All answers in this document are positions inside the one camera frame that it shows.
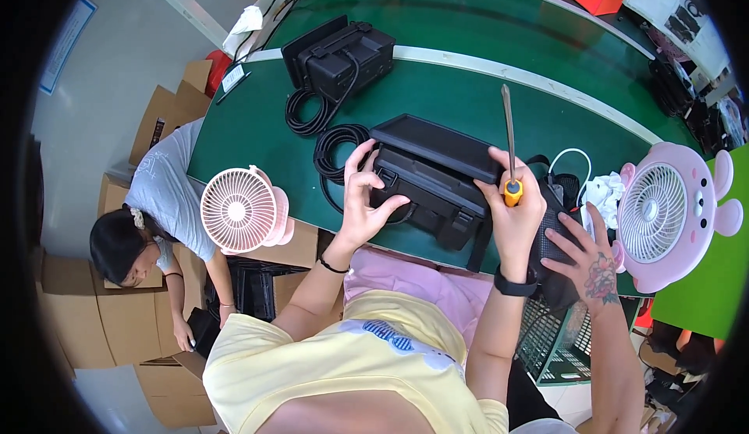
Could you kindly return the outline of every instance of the hair scrunchie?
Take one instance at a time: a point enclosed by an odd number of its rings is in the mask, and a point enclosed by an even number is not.
[[[143,223],[143,213],[137,208],[131,208],[130,214],[133,215],[133,222],[136,223],[136,227],[140,230],[145,229],[145,223]]]

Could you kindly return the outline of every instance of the yellow t-shirt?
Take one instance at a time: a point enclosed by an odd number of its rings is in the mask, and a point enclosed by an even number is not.
[[[398,392],[436,434],[506,434],[507,408],[477,401],[465,384],[466,353],[434,304],[371,290],[348,303],[341,322],[297,343],[269,323],[231,315],[203,383],[232,434],[255,432],[288,400],[363,390]]]

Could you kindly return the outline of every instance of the green table surface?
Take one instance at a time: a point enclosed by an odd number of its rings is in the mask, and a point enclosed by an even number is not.
[[[655,293],[650,316],[672,326],[725,340],[733,324],[749,271],[749,146],[731,151],[733,184],[719,202],[731,198],[744,205],[744,223],[736,235],[715,233],[697,268]],[[715,160],[709,160],[710,170]]]
[[[365,20],[397,44],[423,46],[510,64],[565,83],[608,103],[661,138],[697,148],[683,123],[664,116],[648,92],[647,58],[602,28],[541,0],[300,0],[268,45],[274,48],[335,17]],[[314,139],[294,135],[284,122],[286,97],[294,91],[281,60],[245,64],[252,75],[206,115],[188,173],[208,181],[229,167],[255,164],[289,195],[290,215],[337,231],[341,217],[325,201],[312,165]],[[386,78],[346,101],[333,124],[372,127],[402,113],[440,123],[506,147],[500,87],[504,81],[438,65],[396,61]],[[593,175],[638,162],[649,148],[632,133],[582,107],[529,87],[508,83],[515,144],[520,158],[554,157],[564,148],[584,149]],[[316,107],[308,104],[303,115]],[[342,163],[352,146],[336,153]],[[558,172],[586,174],[583,158],[564,156]],[[340,200],[340,187],[330,187]],[[465,266],[463,251],[445,251],[410,225],[385,228],[373,243],[428,260]],[[498,263],[494,247],[482,270]],[[619,293],[639,295],[627,274]]]

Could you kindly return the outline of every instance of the green plastic crate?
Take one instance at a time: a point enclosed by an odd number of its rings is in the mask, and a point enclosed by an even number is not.
[[[632,331],[642,298],[620,298]],[[562,345],[572,308],[549,313],[546,301],[528,299],[520,323],[522,345],[518,356],[538,387],[590,383],[590,314],[586,312],[580,333],[572,345]]]

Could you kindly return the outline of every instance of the pink fan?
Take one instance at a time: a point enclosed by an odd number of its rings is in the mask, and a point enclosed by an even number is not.
[[[660,142],[635,167],[620,173],[626,188],[616,218],[612,251],[618,273],[628,270],[639,292],[656,292],[682,279],[705,256],[713,231],[734,235],[744,219],[742,204],[720,207],[733,182],[726,151],[715,157],[715,177],[697,152]]]
[[[203,190],[200,219],[226,255],[286,244],[294,234],[286,192],[255,166],[216,174]]]

